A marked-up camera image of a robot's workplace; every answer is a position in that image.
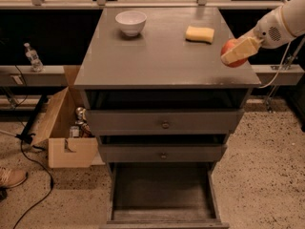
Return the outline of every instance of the electrical cord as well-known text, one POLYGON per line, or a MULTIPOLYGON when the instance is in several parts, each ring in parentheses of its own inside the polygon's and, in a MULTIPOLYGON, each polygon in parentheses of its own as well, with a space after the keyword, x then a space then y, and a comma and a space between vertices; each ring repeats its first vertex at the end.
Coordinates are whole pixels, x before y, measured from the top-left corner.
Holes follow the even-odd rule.
POLYGON ((34 208, 35 206, 37 206, 39 203, 41 203, 43 200, 45 200, 45 199, 50 195, 50 193, 51 193, 51 191, 53 190, 53 187, 54 187, 54 179, 53 179, 51 173, 47 170, 47 168, 46 168, 42 163, 38 162, 37 160, 34 160, 34 159, 29 158, 29 157, 26 155, 26 153, 24 152, 22 146, 23 146, 23 141, 21 141, 21 143, 20 143, 20 150, 21 150, 21 153, 24 155, 24 157, 25 157, 26 159, 28 159, 29 161, 32 161, 32 162, 34 162, 34 163, 36 163, 36 164, 39 164, 39 165, 45 170, 45 172, 47 172, 48 175, 50 176, 50 190, 47 192, 47 194, 46 194, 43 198, 41 198, 39 201, 37 201, 36 203, 34 203, 28 210, 26 210, 26 212, 24 212, 24 214, 19 218, 19 220, 18 220, 18 221, 15 223, 15 225, 13 226, 13 229, 16 228, 16 226, 19 224, 19 222, 22 220, 22 218, 23 218, 32 208, 34 208))
POLYGON ((274 83, 274 81, 276 80, 278 74, 282 71, 283 62, 284 62, 284 59, 285 59, 286 54, 287 54, 287 52, 288 52, 288 49, 290 48, 290 45, 291 45, 291 42, 288 43, 288 45, 287 45, 287 47, 286 47, 286 51, 284 52, 284 54, 283 54, 283 56, 282 56, 282 59, 280 60, 279 67, 278 67, 278 69, 277 69, 277 71, 276 71, 276 74, 275 74, 274 78, 273 78, 269 83, 267 83, 266 85, 263 85, 263 86, 258 87, 259 89, 267 88, 267 87, 269 87, 270 85, 272 85, 272 84, 274 83))
MULTIPOLYGON (((24 84, 25 84, 25 86, 26 86, 26 88, 27 88, 27 87, 28 87, 27 81, 26 81, 26 79, 25 79, 23 73, 20 71, 20 69, 19 69, 16 65, 15 65, 15 67, 16 67, 16 69, 20 72, 20 75, 21 75, 21 77, 22 77, 22 80, 23 80, 23 82, 24 82, 24 84)), ((29 96, 29 95, 26 94, 25 98, 24 98, 20 103, 18 103, 16 106, 14 106, 13 110, 15 111, 17 107, 19 107, 21 104, 23 104, 23 103, 27 100, 28 96, 29 96)), ((22 121, 18 118, 18 116, 16 116, 16 118, 17 118, 17 119, 19 120, 19 122, 24 126, 24 124, 23 124, 22 121)), ((47 170, 46 167, 44 167, 44 165, 43 165, 42 163, 40 163, 40 162, 37 161, 37 160, 34 160, 34 159, 29 158, 29 157, 26 155, 26 153, 24 152, 22 146, 23 146, 23 140, 21 139, 20 150, 21 150, 21 153, 23 154, 23 156, 24 156, 26 159, 28 159, 29 161, 32 161, 32 162, 38 164, 39 166, 41 166, 41 167, 43 168, 43 170, 50 176, 50 190, 47 192, 46 195, 44 195, 43 198, 41 198, 40 200, 38 200, 38 201, 37 201, 36 203, 34 203, 28 210, 26 210, 26 212, 24 212, 24 214, 19 218, 19 220, 18 220, 18 221, 15 223, 15 225, 13 226, 13 229, 16 228, 16 226, 19 224, 19 222, 22 220, 22 218, 23 218, 32 208, 34 208, 35 206, 37 206, 39 203, 41 203, 43 200, 45 200, 45 199, 50 195, 50 193, 51 193, 51 191, 52 191, 52 189, 53 189, 53 186, 54 186, 54 179, 53 179, 51 173, 47 170)))

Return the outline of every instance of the shoe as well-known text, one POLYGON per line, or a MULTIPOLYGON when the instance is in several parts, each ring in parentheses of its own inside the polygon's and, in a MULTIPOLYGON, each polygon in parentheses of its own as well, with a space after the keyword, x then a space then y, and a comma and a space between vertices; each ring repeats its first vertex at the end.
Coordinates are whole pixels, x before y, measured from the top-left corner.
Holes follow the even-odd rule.
POLYGON ((28 173, 23 170, 11 170, 0 167, 0 187, 12 188, 20 185, 28 177, 28 173))

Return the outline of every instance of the drawer handle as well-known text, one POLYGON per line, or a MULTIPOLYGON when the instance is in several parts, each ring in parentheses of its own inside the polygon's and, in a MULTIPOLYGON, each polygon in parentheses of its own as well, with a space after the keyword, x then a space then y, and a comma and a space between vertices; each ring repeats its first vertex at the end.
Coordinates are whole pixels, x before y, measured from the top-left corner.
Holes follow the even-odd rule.
POLYGON ((170 128, 170 123, 168 121, 163 121, 162 123, 162 128, 163 129, 169 129, 170 128))
POLYGON ((162 159, 167 159, 168 156, 165 154, 165 153, 162 153, 161 156, 160 156, 162 159))

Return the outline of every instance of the drawer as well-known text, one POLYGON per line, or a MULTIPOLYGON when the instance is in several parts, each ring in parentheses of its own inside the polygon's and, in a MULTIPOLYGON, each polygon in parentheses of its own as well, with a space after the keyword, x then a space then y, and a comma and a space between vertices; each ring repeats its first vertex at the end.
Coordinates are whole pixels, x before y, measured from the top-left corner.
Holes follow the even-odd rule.
POLYGON ((86 111, 94 135, 227 134, 243 110, 234 111, 86 111))
POLYGON ((115 164, 107 224, 121 228, 229 228, 207 163, 115 164))
POLYGON ((102 145, 100 155, 104 162, 214 162, 222 158, 226 145, 214 146, 150 146, 102 145))

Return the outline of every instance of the black cable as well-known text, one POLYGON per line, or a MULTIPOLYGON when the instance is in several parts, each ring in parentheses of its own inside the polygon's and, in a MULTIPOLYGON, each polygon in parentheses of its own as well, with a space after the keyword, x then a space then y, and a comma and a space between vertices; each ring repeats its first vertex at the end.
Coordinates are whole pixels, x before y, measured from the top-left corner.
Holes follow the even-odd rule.
MULTIPOLYGON (((27 89, 27 88, 28 88, 28 85, 27 85, 27 81, 26 81, 26 79, 25 79, 23 73, 20 71, 20 69, 18 68, 18 66, 15 65, 15 67, 16 67, 16 69, 18 70, 18 72, 20 72, 21 78, 22 78, 23 82, 25 83, 26 89, 27 89)), ((14 109, 16 109, 18 106, 20 106, 21 104, 23 104, 23 103, 27 100, 28 96, 29 96, 29 95, 27 94, 27 95, 25 96, 25 98, 24 98, 20 103, 18 103, 18 104, 15 106, 14 109)))
MULTIPOLYGON (((18 66, 15 65, 15 68, 18 70, 18 72, 20 72, 20 75, 21 75, 21 78, 23 80, 23 82, 25 83, 25 86, 26 86, 26 89, 28 88, 28 85, 27 85, 27 81, 23 75, 23 73, 20 71, 20 69, 18 68, 18 66)), ((29 95, 26 94, 25 98, 20 102, 18 103, 16 106, 14 106, 13 110, 15 111, 17 107, 19 107, 21 104, 23 104, 27 99, 28 99, 29 95)), ((21 119, 16 116, 16 118, 18 119, 18 121, 21 123, 21 125, 23 125, 23 127, 25 127, 24 123, 21 121, 21 119)))
POLYGON ((18 223, 21 221, 21 219, 22 219, 22 218, 23 218, 32 208, 34 208, 36 205, 38 205, 39 203, 41 203, 43 200, 45 200, 45 199, 50 195, 50 193, 51 193, 51 191, 53 190, 53 187, 54 187, 54 179, 53 179, 51 173, 47 170, 47 168, 46 168, 45 166, 43 166, 43 164, 41 164, 41 163, 38 162, 37 160, 34 160, 34 159, 29 158, 29 157, 25 154, 25 152, 24 152, 24 150, 23 150, 23 148, 22 148, 22 145, 23 145, 23 141, 21 141, 21 143, 20 143, 20 150, 21 150, 21 153, 24 155, 24 157, 27 158, 29 161, 32 161, 32 162, 34 162, 34 163, 36 163, 36 164, 39 164, 39 165, 45 170, 45 172, 47 172, 47 173, 49 174, 49 176, 50 176, 50 190, 48 191, 48 193, 47 193, 43 198, 41 198, 39 201, 37 201, 36 203, 34 203, 28 210, 26 210, 26 212, 25 212, 25 213, 19 218, 19 220, 15 223, 15 225, 13 226, 13 229, 16 228, 16 226, 17 226, 18 223))

